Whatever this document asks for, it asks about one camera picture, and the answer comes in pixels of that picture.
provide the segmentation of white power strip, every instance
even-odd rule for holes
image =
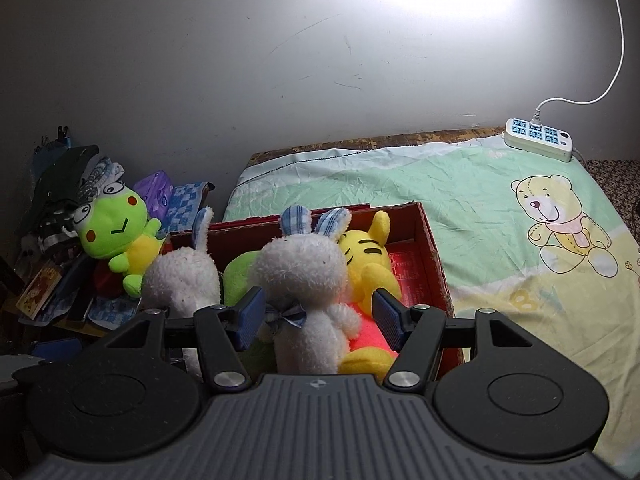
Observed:
[[[544,124],[532,124],[523,119],[509,119],[502,134],[504,142],[539,155],[550,156],[563,162],[571,160],[574,144],[567,132]]]

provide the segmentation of cartoon bear print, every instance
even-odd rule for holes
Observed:
[[[608,249],[611,238],[582,210],[571,181],[561,175],[514,180],[511,189],[525,213],[538,223],[529,241],[540,247],[540,258],[553,272],[574,270],[585,258],[599,275],[612,278],[618,263]],[[555,236],[559,246],[550,243]]]

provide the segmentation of bed sheet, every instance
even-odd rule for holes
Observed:
[[[596,376],[610,413],[595,451],[638,472],[640,250],[576,160],[500,136],[297,153],[245,170],[224,219],[412,200],[424,205],[456,316],[500,310]]]

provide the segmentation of striped cloth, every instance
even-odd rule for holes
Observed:
[[[351,213],[345,208],[331,209],[318,219],[316,234],[336,239],[346,231],[350,221]]]
[[[285,236],[311,232],[311,211],[301,205],[287,207],[280,216],[280,229]]]

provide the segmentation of white power cord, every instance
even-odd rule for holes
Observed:
[[[536,107],[536,113],[533,115],[533,119],[531,120],[532,124],[540,124],[540,108],[542,108],[543,105],[550,103],[551,101],[562,101],[563,103],[569,103],[572,105],[592,105],[600,101],[605,95],[609,93],[609,90],[611,90],[613,83],[615,83],[616,79],[618,78],[618,74],[620,73],[620,69],[622,68],[622,61],[623,59],[625,59],[625,29],[622,26],[622,12],[620,11],[620,0],[616,0],[616,7],[618,8],[618,18],[620,20],[620,38],[622,39],[622,51],[620,52],[620,63],[618,64],[618,69],[616,70],[616,73],[613,76],[611,83],[609,83],[609,86],[607,87],[607,89],[604,91],[604,93],[600,97],[597,97],[596,99],[591,101],[571,101],[571,99],[564,99],[562,97],[552,97],[551,99],[545,99]]]
[[[580,153],[578,150],[576,150],[575,148],[573,149],[573,151],[571,152],[571,154],[577,158],[580,161],[580,164],[582,164],[582,166],[584,167],[584,169],[587,169],[587,161],[586,159],[582,156],[582,153]]]

